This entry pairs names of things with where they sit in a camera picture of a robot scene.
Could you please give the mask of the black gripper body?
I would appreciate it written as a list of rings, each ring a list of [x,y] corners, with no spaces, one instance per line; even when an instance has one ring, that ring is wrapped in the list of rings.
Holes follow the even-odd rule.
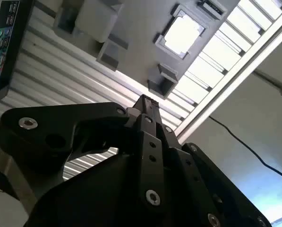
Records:
[[[116,155],[47,192],[29,227],[195,227],[197,212],[161,155]]]

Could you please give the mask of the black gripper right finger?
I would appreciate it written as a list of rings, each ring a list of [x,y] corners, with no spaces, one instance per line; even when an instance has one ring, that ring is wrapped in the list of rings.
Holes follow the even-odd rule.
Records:
[[[157,137],[170,184],[173,227],[269,227],[271,223],[194,143],[180,145],[162,124],[159,103],[152,101]]]

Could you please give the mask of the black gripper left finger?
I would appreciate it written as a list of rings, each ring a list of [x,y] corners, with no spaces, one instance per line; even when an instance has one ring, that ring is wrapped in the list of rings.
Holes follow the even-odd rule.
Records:
[[[152,101],[14,108],[0,118],[0,174],[28,212],[51,189],[116,155],[161,155]]]

